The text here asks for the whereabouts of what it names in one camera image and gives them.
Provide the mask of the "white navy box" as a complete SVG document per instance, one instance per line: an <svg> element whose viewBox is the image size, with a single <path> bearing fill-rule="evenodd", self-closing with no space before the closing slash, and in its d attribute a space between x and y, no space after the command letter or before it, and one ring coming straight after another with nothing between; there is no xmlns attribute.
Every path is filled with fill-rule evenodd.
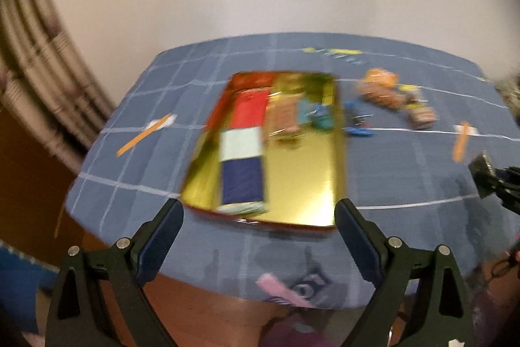
<svg viewBox="0 0 520 347"><path fill-rule="evenodd" d="M265 179L262 128L231 128L219 135L220 206L225 215L263 214Z"/></svg>

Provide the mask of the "blue clear candy wrapper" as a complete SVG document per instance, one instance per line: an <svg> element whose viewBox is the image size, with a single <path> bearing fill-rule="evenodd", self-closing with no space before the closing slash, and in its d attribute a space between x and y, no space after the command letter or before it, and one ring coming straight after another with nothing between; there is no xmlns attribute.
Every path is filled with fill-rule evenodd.
<svg viewBox="0 0 520 347"><path fill-rule="evenodd" d="M297 117L300 126L310 125L322 131L334 129L332 110L321 103L313 103L307 99L298 101Z"/></svg>

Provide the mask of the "clear fried snack bag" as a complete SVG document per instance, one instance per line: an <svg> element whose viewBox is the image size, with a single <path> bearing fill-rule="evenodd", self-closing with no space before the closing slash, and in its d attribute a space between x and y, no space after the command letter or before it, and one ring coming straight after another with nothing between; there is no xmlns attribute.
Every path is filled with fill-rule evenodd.
<svg viewBox="0 0 520 347"><path fill-rule="evenodd" d="M360 98L378 107L397 111L405 105L405 95L376 83L358 82L357 90Z"/></svg>

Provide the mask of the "orange tape strip right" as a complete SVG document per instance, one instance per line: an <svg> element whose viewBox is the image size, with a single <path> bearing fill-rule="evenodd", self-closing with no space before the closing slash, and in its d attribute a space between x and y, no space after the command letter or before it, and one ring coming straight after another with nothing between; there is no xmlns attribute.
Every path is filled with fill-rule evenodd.
<svg viewBox="0 0 520 347"><path fill-rule="evenodd" d="M455 163L462 163L465 157L468 139L470 137L471 125L469 122L462 122L457 127L457 138L452 149L452 160Z"/></svg>

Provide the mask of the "orange tape strip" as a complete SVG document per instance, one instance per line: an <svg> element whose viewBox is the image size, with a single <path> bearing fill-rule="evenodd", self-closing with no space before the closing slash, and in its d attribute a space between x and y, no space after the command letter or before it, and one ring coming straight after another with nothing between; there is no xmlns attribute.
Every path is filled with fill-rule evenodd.
<svg viewBox="0 0 520 347"><path fill-rule="evenodd" d="M470 137L471 125L469 122L462 122L457 127L457 138L452 149L452 160L455 163L462 163L465 157L468 139Z"/></svg>
<svg viewBox="0 0 520 347"><path fill-rule="evenodd" d="M125 143L116 153L117 157L121 157L127 151L133 149L138 143L143 141L146 137L149 137L153 132L158 131L160 129L166 128L173 124L176 120L176 115L173 113L168 113L163 116L161 119L154 120L150 122L146 128L141 131L136 137L130 139L128 143Z"/></svg>

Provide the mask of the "orange tape strip left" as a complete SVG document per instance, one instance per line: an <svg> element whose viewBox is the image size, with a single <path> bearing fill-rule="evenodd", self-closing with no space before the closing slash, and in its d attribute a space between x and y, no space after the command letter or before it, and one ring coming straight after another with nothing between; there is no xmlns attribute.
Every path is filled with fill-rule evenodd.
<svg viewBox="0 0 520 347"><path fill-rule="evenodd" d="M138 143L143 141L146 137L149 137L153 132L158 131L160 129L166 128L173 124L176 120L176 115L173 113L168 113L163 116L161 119L154 120L150 122L146 128L141 131L136 137L130 139L128 143L125 143L116 153L117 157L121 157L127 151L133 149Z"/></svg>

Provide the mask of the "blue grid tablecloth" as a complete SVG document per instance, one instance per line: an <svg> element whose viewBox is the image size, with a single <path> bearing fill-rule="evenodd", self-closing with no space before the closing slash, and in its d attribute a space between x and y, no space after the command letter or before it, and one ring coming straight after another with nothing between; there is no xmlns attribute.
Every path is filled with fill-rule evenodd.
<svg viewBox="0 0 520 347"><path fill-rule="evenodd" d="M253 225L218 217L224 185L219 150L204 154L203 126L227 83L242 71L324 72L335 77L338 102L357 96L371 68L418 86L435 110L427 130L403 113L369 104L371 137L305 128L271 137L255 184L266 212ZM65 207L106 243L130 236L170 197L186 212L162 271L209 291L266 300L258 286L277 277L314 306L365 305L373 291L338 232L335 202L347 197L363 216L408 246L448 246L460 271L502 254L519 234L519 218L495 196L480 198L465 163L452 158L457 130L476 132L466 155L486 152L497 167L519 162L519 129L492 84L473 62L394 40L335 33L276 33L211 40L156 56L128 91L87 154ZM210 165L182 183L194 157Z"/></svg>

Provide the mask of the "small blue candy packet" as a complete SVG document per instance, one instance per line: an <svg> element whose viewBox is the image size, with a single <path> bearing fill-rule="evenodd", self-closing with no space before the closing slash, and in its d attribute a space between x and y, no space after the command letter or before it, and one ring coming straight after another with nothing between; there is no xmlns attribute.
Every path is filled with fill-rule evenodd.
<svg viewBox="0 0 520 347"><path fill-rule="evenodd" d="M369 114L361 113L353 101L343 104L344 110L344 133L350 137L371 137L374 134L366 124Z"/></svg>

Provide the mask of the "yellow clear candy packet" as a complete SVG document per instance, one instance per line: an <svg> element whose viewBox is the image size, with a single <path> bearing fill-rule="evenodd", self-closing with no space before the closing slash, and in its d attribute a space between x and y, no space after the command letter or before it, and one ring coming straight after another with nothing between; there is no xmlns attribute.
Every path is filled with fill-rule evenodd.
<svg viewBox="0 0 520 347"><path fill-rule="evenodd" d="M427 106L421 89L415 85L399 84L397 90L405 97L405 108L410 110Z"/></svg>

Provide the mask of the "red gold tin box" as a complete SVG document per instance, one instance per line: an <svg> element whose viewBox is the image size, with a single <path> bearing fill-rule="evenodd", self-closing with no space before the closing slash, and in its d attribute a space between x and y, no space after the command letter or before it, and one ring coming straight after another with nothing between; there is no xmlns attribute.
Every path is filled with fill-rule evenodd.
<svg viewBox="0 0 520 347"><path fill-rule="evenodd" d="M270 94L301 94L331 108L334 129L301 126L292 143L265 144L263 168L266 212L225 215L220 206L219 135L230 129L235 96L247 89L266 88ZM222 219L271 227L328 231L334 226L334 205L345 197L344 118L339 87L323 72L251 71L234 74L227 82L202 133L180 191L182 203L200 213Z"/></svg>

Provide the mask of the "clear peanut snack bag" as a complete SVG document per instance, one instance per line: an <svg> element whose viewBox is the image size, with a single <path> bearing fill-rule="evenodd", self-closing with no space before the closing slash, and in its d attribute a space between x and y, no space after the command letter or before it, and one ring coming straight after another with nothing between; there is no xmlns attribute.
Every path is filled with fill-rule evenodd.
<svg viewBox="0 0 520 347"><path fill-rule="evenodd" d="M274 92L269 95L265 113L264 141L292 143L301 134L298 105L301 94Z"/></svg>

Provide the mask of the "red snack packet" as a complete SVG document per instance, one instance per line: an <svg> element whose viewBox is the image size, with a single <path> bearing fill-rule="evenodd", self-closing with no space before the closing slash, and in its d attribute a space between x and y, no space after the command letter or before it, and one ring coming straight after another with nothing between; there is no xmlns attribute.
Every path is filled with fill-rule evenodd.
<svg viewBox="0 0 520 347"><path fill-rule="evenodd" d="M229 128L262 127L265 123L269 96L270 90L266 88L238 92L235 96Z"/></svg>

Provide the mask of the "orange snack packet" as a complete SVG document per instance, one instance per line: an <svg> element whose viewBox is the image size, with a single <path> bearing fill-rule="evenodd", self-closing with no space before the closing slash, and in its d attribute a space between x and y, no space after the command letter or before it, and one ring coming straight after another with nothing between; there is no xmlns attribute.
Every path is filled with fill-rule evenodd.
<svg viewBox="0 0 520 347"><path fill-rule="evenodd" d="M367 70L365 76L363 77L364 83L371 83L390 89L394 88L398 81L398 74L381 68L371 68Z"/></svg>

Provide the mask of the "beige curtain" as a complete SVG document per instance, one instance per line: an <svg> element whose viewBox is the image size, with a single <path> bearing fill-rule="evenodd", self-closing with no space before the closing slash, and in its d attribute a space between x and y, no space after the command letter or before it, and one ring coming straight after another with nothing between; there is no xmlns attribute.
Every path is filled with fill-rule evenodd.
<svg viewBox="0 0 520 347"><path fill-rule="evenodd" d="M72 173L115 109L53 0L1 0L1 101Z"/></svg>

